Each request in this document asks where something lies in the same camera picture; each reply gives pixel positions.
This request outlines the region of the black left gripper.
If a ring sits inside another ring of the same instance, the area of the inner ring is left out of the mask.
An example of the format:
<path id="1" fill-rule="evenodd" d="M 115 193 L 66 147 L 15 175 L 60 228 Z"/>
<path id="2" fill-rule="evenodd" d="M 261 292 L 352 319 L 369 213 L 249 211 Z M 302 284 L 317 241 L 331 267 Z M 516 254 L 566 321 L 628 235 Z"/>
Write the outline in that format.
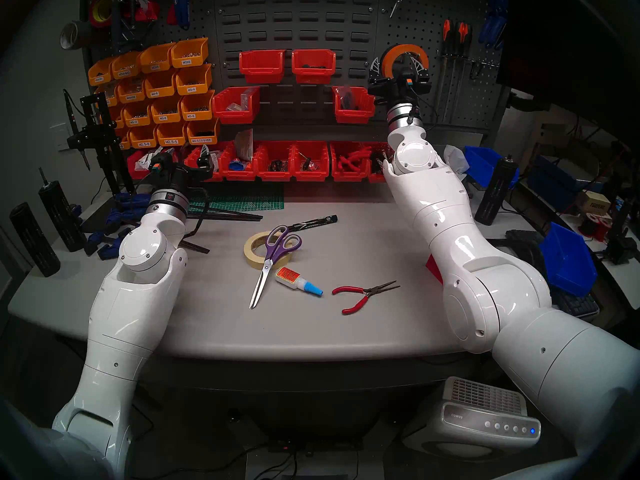
<path id="1" fill-rule="evenodd" d="M 153 150 L 141 158 L 141 168 L 149 169 L 152 159 L 161 150 Z M 171 190 L 188 190 L 210 179 L 213 176 L 212 155 L 207 144 L 200 147 L 196 160 L 197 168 L 181 163 L 160 162 L 157 164 L 157 188 Z"/>

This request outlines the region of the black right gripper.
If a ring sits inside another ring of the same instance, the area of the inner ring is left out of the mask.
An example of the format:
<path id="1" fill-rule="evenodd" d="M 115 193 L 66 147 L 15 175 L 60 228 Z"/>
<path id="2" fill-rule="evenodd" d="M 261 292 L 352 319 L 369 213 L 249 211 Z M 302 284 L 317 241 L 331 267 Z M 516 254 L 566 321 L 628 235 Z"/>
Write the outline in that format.
<path id="1" fill-rule="evenodd" d="M 417 105 L 419 97 L 430 93 L 432 83 L 428 72 L 428 65 L 418 54 L 410 54 L 415 70 L 412 77 L 385 77 L 382 72 L 380 58 L 372 61 L 372 80 L 369 80 L 369 95 L 372 95 L 375 106 L 392 108 L 398 104 L 410 103 Z"/>

